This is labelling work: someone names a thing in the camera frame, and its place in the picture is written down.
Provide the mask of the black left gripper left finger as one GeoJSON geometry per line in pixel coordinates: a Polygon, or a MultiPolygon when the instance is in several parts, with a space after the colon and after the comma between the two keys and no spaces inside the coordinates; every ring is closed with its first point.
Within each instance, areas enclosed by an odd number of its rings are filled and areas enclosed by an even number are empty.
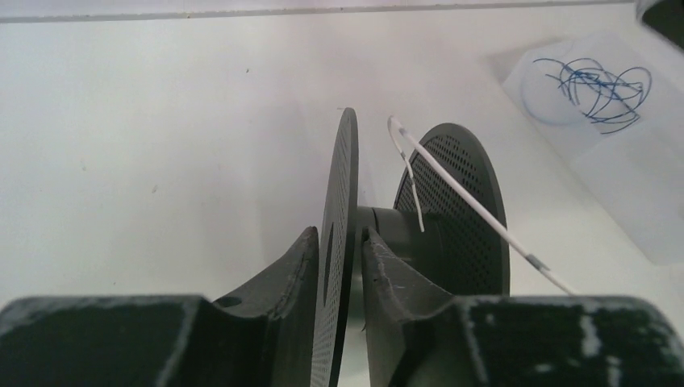
{"type": "Polygon", "coordinates": [[[34,297],[1,313],[4,386],[307,386],[319,237],[215,301],[34,297]]]}

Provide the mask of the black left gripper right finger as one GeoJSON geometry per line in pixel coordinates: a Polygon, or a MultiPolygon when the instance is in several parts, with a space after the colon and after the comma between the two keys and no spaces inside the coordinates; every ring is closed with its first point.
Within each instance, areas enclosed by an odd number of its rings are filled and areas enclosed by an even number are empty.
{"type": "Polygon", "coordinates": [[[373,386],[680,386],[683,344],[623,296],[456,296],[365,230],[373,386]]]}

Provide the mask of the dark grey perforated spool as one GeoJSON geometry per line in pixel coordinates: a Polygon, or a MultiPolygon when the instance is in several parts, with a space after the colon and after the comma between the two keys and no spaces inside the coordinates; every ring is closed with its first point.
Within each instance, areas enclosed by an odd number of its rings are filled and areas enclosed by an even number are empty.
{"type": "Polygon", "coordinates": [[[357,115],[343,109],[320,232],[313,386],[337,385],[350,310],[365,307],[364,231],[375,231],[403,263],[450,294],[510,292],[507,244],[419,153],[407,160],[392,207],[361,206],[357,115]]]}

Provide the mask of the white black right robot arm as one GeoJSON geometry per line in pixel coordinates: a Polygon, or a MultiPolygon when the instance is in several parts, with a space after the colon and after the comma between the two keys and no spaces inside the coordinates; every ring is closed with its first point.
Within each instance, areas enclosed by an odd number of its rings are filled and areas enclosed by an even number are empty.
{"type": "Polygon", "coordinates": [[[635,4],[639,22],[683,50],[683,0],[639,0],[635,4]]]}

